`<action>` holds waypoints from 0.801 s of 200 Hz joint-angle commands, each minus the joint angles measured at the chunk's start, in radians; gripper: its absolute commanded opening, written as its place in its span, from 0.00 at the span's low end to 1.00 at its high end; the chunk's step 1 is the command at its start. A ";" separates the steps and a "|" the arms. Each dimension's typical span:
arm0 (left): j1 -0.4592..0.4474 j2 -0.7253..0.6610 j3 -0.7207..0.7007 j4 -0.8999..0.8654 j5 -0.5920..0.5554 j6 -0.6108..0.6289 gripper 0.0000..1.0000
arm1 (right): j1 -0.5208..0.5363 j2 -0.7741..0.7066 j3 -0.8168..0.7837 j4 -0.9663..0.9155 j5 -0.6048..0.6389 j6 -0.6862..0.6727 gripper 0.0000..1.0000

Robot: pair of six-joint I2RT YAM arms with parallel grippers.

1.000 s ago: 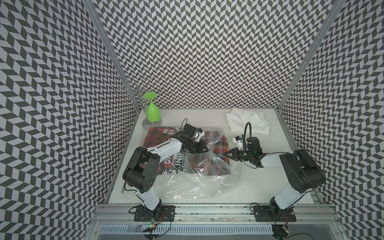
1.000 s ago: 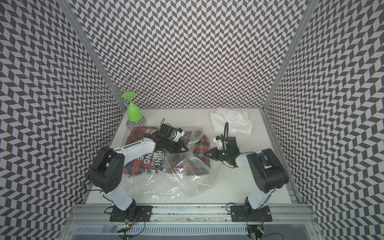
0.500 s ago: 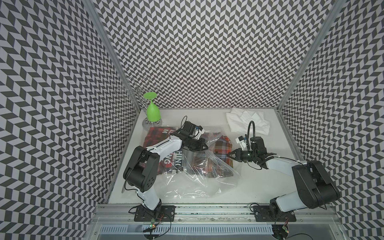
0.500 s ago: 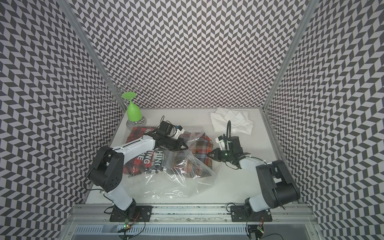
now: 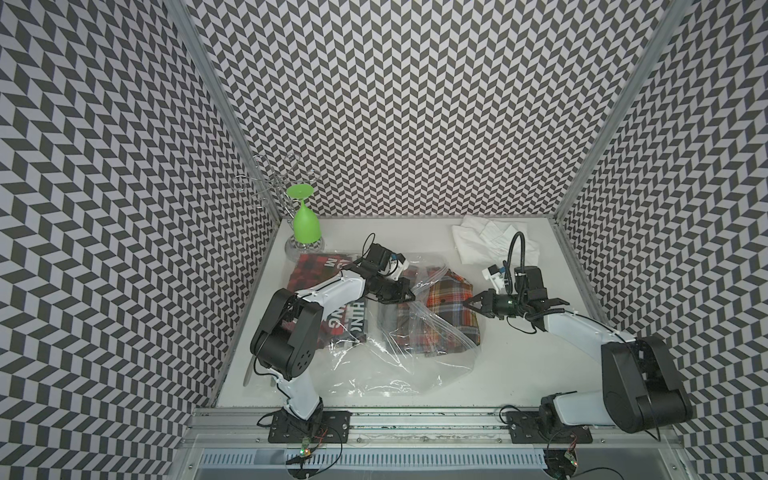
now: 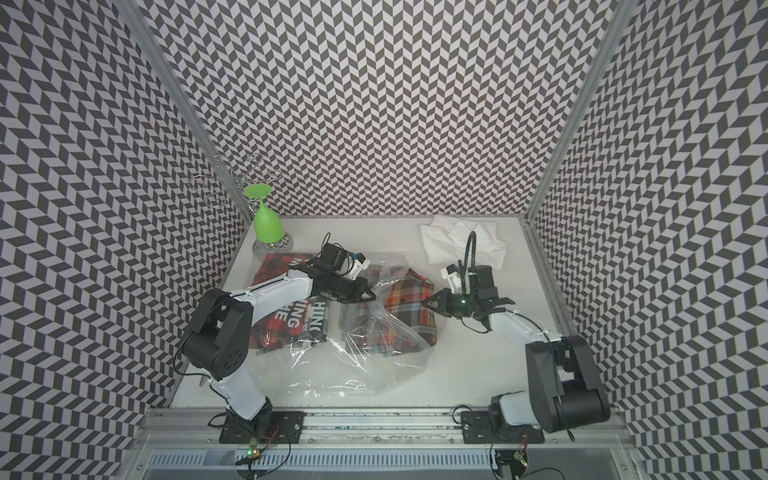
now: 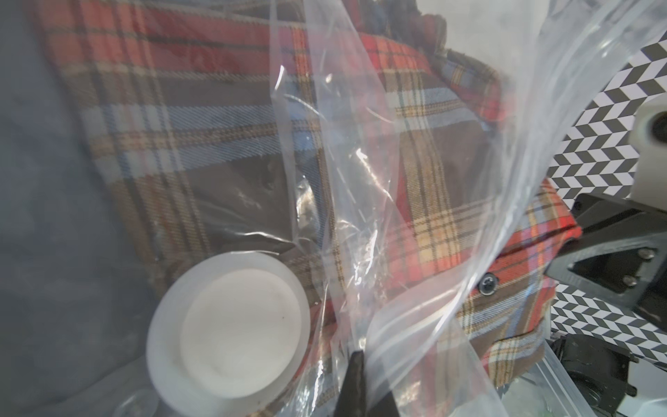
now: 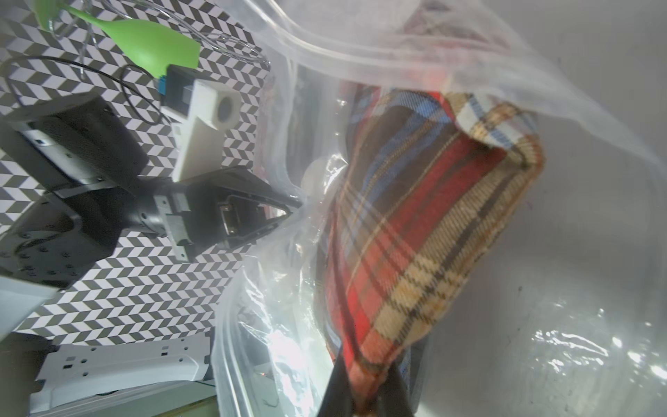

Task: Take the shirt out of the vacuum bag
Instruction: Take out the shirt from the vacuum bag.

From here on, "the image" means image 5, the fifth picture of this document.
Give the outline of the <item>white shirt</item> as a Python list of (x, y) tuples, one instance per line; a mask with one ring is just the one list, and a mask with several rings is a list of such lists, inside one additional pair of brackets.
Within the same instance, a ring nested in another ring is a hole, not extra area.
[(538, 266), (540, 244), (523, 222), (502, 221), (466, 215), (451, 227), (459, 259), (465, 265), (500, 265), (507, 259), (508, 247), (516, 233), (525, 236), (525, 265)]

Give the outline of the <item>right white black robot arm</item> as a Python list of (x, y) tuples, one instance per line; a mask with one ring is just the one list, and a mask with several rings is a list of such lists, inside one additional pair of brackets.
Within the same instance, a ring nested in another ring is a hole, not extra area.
[(537, 267), (491, 266), (483, 276), (492, 288), (465, 300), (465, 308), (488, 318), (522, 318), (535, 331), (578, 348), (600, 369), (600, 389), (542, 398), (537, 419), (541, 434), (552, 437), (579, 426), (637, 433), (693, 418), (682, 376), (660, 336), (634, 337), (575, 312), (568, 301), (549, 296)]

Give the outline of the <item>clear plastic vacuum bag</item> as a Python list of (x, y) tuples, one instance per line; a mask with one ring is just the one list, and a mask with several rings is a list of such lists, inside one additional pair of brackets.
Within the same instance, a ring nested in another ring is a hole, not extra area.
[(463, 305), (473, 286), (438, 253), (409, 253), (403, 276), (412, 302), (371, 295), (326, 317), (308, 368), (322, 397), (429, 393), (469, 374), (481, 351), (476, 315)]

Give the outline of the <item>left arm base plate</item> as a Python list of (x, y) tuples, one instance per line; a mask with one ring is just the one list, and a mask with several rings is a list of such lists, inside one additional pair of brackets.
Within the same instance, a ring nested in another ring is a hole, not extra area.
[(272, 416), (268, 442), (297, 444), (308, 439), (311, 443), (346, 444), (351, 416), (351, 411), (330, 410), (315, 414), (309, 420), (302, 420), (280, 409)]

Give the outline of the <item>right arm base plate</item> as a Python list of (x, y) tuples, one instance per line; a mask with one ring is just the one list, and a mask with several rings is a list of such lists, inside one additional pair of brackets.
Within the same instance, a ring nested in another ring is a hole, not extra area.
[(504, 419), (514, 444), (577, 445), (591, 444), (593, 437), (586, 426), (568, 426), (538, 411), (509, 410)]

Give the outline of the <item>plaid flannel shirt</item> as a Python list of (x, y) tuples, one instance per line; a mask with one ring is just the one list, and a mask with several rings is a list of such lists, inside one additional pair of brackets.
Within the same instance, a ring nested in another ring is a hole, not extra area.
[(473, 286), (447, 270), (416, 301), (384, 305), (377, 324), (394, 354), (439, 356), (462, 353), (481, 344), (475, 313), (464, 307)]

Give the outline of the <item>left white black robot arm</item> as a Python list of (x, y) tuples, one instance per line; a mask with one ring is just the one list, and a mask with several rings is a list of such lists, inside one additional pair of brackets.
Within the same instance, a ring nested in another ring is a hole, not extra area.
[(308, 289), (280, 289), (272, 296), (250, 343), (253, 369), (258, 375), (275, 379), (286, 397), (284, 410), (295, 419), (308, 421), (322, 411), (321, 397), (308, 373), (322, 322), (367, 295), (381, 304), (415, 299), (407, 278), (395, 279), (379, 272), (360, 274), (352, 269)]

